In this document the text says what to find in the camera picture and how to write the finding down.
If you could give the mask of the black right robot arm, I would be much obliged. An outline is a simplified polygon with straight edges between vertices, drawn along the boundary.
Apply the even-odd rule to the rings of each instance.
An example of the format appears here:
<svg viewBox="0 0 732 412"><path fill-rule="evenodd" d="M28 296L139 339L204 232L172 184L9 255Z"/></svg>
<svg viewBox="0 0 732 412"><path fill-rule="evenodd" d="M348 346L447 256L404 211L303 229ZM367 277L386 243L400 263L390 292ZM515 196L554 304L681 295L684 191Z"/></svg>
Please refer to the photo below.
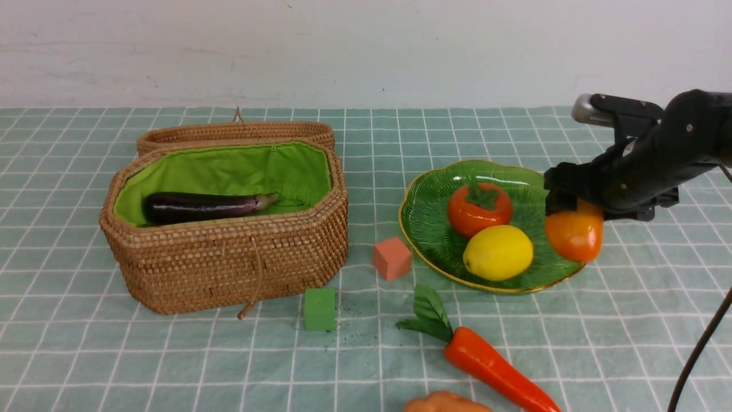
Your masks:
<svg viewBox="0 0 732 412"><path fill-rule="evenodd" d="M589 167L587 200L612 219L650 221L679 204L683 183L730 166L730 94L693 89L664 109L628 97L594 94L611 117L614 144Z"/></svg>

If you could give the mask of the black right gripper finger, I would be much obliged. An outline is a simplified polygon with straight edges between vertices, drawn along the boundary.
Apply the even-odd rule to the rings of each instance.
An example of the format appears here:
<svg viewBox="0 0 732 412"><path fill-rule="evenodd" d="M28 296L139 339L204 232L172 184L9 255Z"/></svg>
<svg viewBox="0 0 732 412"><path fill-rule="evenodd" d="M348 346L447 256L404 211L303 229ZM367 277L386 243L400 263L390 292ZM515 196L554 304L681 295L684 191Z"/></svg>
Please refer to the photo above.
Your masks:
<svg viewBox="0 0 732 412"><path fill-rule="evenodd" d="M604 209L598 203L603 175L604 166L599 162L562 162L549 168L543 175L544 189L547 190L546 216L583 209L604 216Z"/></svg>

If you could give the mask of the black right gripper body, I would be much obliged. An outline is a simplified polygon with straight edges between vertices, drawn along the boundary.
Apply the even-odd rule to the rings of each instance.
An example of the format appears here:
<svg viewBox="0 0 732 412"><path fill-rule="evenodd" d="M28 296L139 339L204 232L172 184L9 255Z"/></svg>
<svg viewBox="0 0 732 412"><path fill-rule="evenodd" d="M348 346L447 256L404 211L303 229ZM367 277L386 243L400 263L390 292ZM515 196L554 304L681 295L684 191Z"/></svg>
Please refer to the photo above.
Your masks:
<svg viewBox="0 0 732 412"><path fill-rule="evenodd" d="M651 138L630 138L590 162L591 201L606 221L651 221L656 207L679 204L679 183L670 180L664 155Z"/></svg>

